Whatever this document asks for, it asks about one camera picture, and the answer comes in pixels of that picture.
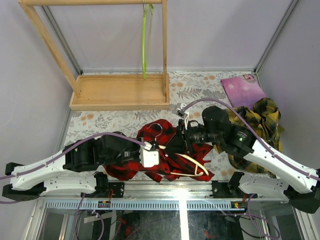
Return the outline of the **cream wooden hanger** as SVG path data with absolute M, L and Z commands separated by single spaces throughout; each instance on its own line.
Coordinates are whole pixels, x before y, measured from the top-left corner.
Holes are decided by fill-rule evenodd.
M 143 139 L 149 143 L 156 142 L 159 148 L 159 165 L 152 167 L 152 173 L 163 175 L 169 181 L 180 177 L 190 177 L 197 181 L 209 181 L 214 174 L 204 166 L 204 157 L 212 150 L 208 144 L 194 144 L 195 153 L 180 154 L 166 152 L 166 145 L 175 135 L 176 128 L 165 119 L 160 119 L 144 126 L 139 132 Z

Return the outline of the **red black plaid shirt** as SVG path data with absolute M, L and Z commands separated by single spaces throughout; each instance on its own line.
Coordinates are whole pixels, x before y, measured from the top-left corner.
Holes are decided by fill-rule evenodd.
M 160 119 L 143 126 L 137 133 L 138 138 L 143 138 L 147 142 L 156 141 L 160 146 L 166 146 L 174 137 L 176 128 L 165 120 Z M 111 177 L 120 181 L 128 181 L 137 173 L 142 172 L 155 182 L 162 179 L 174 181 L 180 177 L 190 177 L 196 181 L 208 182 L 215 175 L 205 167 L 207 160 L 204 157 L 212 150 L 209 144 L 194 144 L 195 153 L 186 155 L 176 153 L 166 153 L 159 150 L 159 164 L 153 167 L 144 167 L 134 160 L 127 162 L 105 165 L 104 169 Z

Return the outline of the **yellow black plaid shirt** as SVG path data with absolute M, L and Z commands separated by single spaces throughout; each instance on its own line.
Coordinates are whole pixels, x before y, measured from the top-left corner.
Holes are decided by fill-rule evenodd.
M 268 97 L 260 99 L 253 105 L 253 109 L 245 106 L 234 107 L 233 109 L 250 125 L 259 137 L 276 150 L 283 151 L 280 133 L 284 129 L 279 124 L 281 113 L 272 99 Z M 228 154 L 227 157 L 231 166 L 237 170 L 255 174 L 267 174 L 271 178 L 276 178 L 274 173 L 254 162 L 231 154 Z

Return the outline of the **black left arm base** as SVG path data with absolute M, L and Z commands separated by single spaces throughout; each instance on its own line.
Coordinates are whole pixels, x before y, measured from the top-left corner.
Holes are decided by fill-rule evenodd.
M 99 190 L 98 197 L 120 199 L 124 197 L 124 192 L 125 192 L 124 182 L 110 182 Z

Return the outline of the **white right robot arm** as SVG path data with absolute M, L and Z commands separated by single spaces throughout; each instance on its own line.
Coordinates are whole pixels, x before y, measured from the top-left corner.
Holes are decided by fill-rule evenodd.
M 194 154 L 197 144 L 211 143 L 234 157 L 256 163 L 275 178 L 253 177 L 236 172 L 228 183 L 233 197 L 242 194 L 270 196 L 287 201 L 292 207 L 314 214 L 320 207 L 320 172 L 279 152 L 247 127 L 232 124 L 228 114 L 217 106 L 202 112 L 203 124 L 192 126 L 186 104 L 177 104 L 180 116 L 176 133 L 166 145 L 167 153 Z

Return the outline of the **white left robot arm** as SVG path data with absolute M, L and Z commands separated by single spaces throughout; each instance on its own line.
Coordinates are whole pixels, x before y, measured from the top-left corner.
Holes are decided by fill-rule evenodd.
M 110 198 L 112 189 L 104 167 L 140 158 L 141 138 L 121 132 L 97 133 L 43 160 L 22 165 L 9 162 L 5 176 L 9 184 L 2 188 L 6 204 L 49 196 Z

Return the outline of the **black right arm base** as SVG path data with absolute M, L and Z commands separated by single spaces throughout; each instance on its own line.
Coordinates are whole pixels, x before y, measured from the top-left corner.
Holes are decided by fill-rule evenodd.
M 231 179 L 226 181 L 212 180 L 212 194 L 210 197 L 214 199 L 243 199 L 245 196 L 250 197 L 250 193 L 245 193 L 240 189 L 240 180 L 242 177 L 250 177 L 250 175 L 235 171 Z

